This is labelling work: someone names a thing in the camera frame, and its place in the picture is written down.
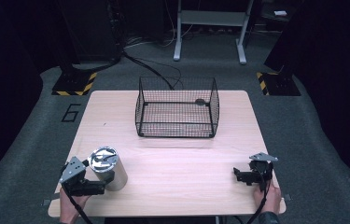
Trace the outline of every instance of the wire mesh basket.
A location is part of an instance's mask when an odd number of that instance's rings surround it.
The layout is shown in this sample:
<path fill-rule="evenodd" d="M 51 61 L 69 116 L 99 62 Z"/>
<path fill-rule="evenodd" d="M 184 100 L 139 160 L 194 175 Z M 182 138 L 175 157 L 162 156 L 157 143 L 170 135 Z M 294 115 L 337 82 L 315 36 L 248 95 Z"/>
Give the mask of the wire mesh basket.
<path fill-rule="evenodd" d="M 137 134 L 144 137 L 212 138 L 219 100 L 214 78 L 140 77 Z"/>

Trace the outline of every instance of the wooden table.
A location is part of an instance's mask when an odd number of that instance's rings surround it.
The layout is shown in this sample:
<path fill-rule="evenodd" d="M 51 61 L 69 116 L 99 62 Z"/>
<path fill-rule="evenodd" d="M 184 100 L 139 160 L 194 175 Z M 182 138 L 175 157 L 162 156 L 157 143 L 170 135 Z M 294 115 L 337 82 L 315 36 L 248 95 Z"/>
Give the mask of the wooden table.
<path fill-rule="evenodd" d="M 245 91 L 219 91 L 220 117 L 214 138 L 144 138 L 136 133 L 138 91 L 94 91 L 68 161 L 87 159 L 98 147 L 117 150 L 128 183 L 92 196 L 90 217 L 232 216 L 254 214 L 254 187 L 237 182 L 233 167 L 249 171 L 249 156 L 267 152 Z M 91 168 L 86 178 L 97 180 Z M 273 174 L 273 182 L 278 186 Z M 286 205 L 282 200 L 281 213 Z M 49 206 L 58 217 L 59 200 Z"/>

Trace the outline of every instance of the black cable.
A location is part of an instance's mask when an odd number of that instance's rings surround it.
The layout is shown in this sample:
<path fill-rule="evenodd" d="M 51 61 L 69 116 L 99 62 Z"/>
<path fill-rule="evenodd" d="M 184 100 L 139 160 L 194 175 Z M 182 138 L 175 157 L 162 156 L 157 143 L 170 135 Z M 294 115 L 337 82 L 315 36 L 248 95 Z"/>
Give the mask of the black cable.
<path fill-rule="evenodd" d="M 150 70 L 150 71 L 153 72 L 155 75 L 157 75 L 158 77 L 162 78 L 162 80 L 165 81 L 166 84 L 169 86 L 169 89 L 170 89 L 171 91 L 174 91 L 174 90 L 175 90 L 175 88 L 171 85 L 171 83 L 169 83 L 169 81 L 166 80 L 166 78 L 163 77 L 163 76 L 162 76 L 157 70 L 155 70 L 154 68 L 148 66 L 148 65 L 145 64 L 145 63 L 140 62 L 139 60 L 135 59 L 135 58 L 132 57 L 132 56 L 129 56 L 128 53 L 126 53 L 125 51 L 122 52 L 122 55 L 123 55 L 125 58 L 129 59 L 131 62 L 136 63 L 136 64 L 139 64 L 139 65 L 142 66 L 142 67 L 145 67 L 146 69 Z"/>
<path fill-rule="evenodd" d="M 88 163 L 87 160 L 82 162 L 84 165 L 86 165 Z M 63 174 L 63 171 L 66 169 L 67 165 L 69 164 L 69 162 L 67 162 L 61 169 L 61 175 Z M 64 193 L 67 195 L 67 197 L 69 198 L 70 202 L 73 204 L 73 206 L 76 208 L 76 210 L 79 212 L 79 214 L 82 216 L 82 218 L 85 220 L 85 222 L 87 222 L 88 224 L 92 224 L 92 222 L 90 221 L 90 219 L 87 217 L 87 215 L 85 214 L 85 212 L 82 210 L 81 206 L 79 206 L 79 204 L 76 203 L 76 201 L 73 199 L 73 197 L 70 195 L 69 190 L 67 189 L 67 186 L 65 184 L 62 184 L 62 189 L 64 191 Z"/>
<path fill-rule="evenodd" d="M 265 179 L 264 179 L 263 175 L 261 175 L 261 183 L 260 184 L 263 184 L 265 187 L 264 188 L 264 197 L 262 198 L 261 203 L 259 204 L 259 208 L 253 214 L 253 216 L 247 221 L 247 224 L 251 224 L 254 221 L 254 219 L 256 219 L 256 217 L 261 212 L 262 207 L 265 205 L 265 202 L 267 201 L 267 194 L 268 194 L 268 191 L 270 190 L 271 181 L 269 181 L 268 188 L 267 188 Z"/>
<path fill-rule="evenodd" d="M 87 217 L 87 215 L 85 214 L 85 212 L 82 210 L 82 207 L 79 206 L 78 203 L 76 203 L 76 201 L 73 199 L 73 197 L 70 195 L 66 185 L 62 185 L 63 191 L 66 193 L 67 197 L 69 198 L 70 202 L 73 204 L 73 206 L 76 208 L 76 210 L 79 212 L 79 214 L 81 215 L 81 217 L 84 219 L 84 221 L 88 224 L 92 224 L 92 222 L 90 221 L 90 219 Z"/>
<path fill-rule="evenodd" d="M 237 216 L 234 216 L 236 218 L 236 220 L 238 220 L 241 224 L 244 224 L 244 222 Z"/>
<path fill-rule="evenodd" d="M 142 36 L 138 36 L 138 35 L 130 36 L 126 40 L 125 47 L 138 45 L 140 43 L 143 43 L 144 41 L 146 41 L 146 39 L 144 37 L 142 37 Z"/>
<path fill-rule="evenodd" d="M 153 61 L 150 61 L 150 60 L 147 60 L 147 59 L 141 59 L 141 58 L 136 58 L 136 57 L 134 57 L 136 60 L 139 60 L 139 61 L 145 61 L 145 62 L 149 62 L 149 63 L 156 63 L 156 64 L 159 64 L 159 65 L 162 65 L 162 66 L 167 66 L 167 67 L 171 67 L 171 68 L 173 68 L 174 70 L 176 70 L 177 71 L 177 73 L 178 73 L 178 77 L 168 77 L 168 78 L 171 78 L 171 79 L 174 79 L 175 81 L 176 81 L 176 83 L 173 85 L 173 88 L 177 85 L 177 83 L 181 83 L 182 84 L 182 86 L 183 86 L 183 83 L 180 81 L 180 78 L 182 77 L 182 74 L 181 74 L 181 71 L 180 71 L 180 69 L 178 69 L 178 68 L 176 68 L 176 67 L 173 67 L 173 66 L 171 66 L 171 65 L 169 65 L 169 64 L 164 64 L 164 63 L 157 63 L 157 62 L 153 62 Z"/>

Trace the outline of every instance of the gray carpet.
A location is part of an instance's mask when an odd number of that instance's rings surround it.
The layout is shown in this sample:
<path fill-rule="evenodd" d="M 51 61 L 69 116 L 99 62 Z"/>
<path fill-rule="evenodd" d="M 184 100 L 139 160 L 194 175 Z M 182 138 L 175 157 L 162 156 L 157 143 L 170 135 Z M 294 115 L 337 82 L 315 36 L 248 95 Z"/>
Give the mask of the gray carpet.
<path fill-rule="evenodd" d="M 295 78 L 301 96 L 264 96 L 257 72 L 277 36 L 254 34 L 245 50 L 247 65 L 240 65 L 236 36 L 194 36 L 184 40 L 180 62 L 173 61 L 175 44 L 164 48 L 143 44 L 126 48 L 131 56 L 180 69 L 182 77 L 215 77 L 219 90 L 244 90 L 251 99 L 270 154 L 279 158 L 275 172 L 287 201 L 283 223 L 350 223 L 350 169 L 338 157 L 322 132 L 314 105 Z M 171 67 L 146 62 L 166 77 L 178 77 Z M 80 67 L 100 64 L 86 63 Z M 43 199 L 53 193 L 60 168 L 67 158 L 90 94 L 55 96 L 51 88 L 61 71 L 52 68 L 41 77 L 44 89 L 34 111 L 0 162 L 0 223 L 55 223 Z M 122 58 L 98 72 L 92 91 L 137 90 L 140 76 L 154 76 Z M 70 104 L 79 113 L 75 122 L 61 122 Z M 241 217 L 246 222 L 248 217 Z M 94 223 L 103 223 L 93 217 Z M 238 223 L 228 217 L 227 223 Z"/>

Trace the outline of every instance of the silver cylinder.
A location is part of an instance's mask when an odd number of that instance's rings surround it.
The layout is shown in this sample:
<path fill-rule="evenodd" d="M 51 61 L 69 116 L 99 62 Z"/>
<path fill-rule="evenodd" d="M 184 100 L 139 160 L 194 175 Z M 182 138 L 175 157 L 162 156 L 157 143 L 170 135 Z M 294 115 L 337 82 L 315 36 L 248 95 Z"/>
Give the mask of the silver cylinder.
<path fill-rule="evenodd" d="M 88 157 L 90 168 L 101 181 L 107 181 L 107 190 L 120 190 L 128 181 L 119 154 L 112 147 L 100 147 Z"/>

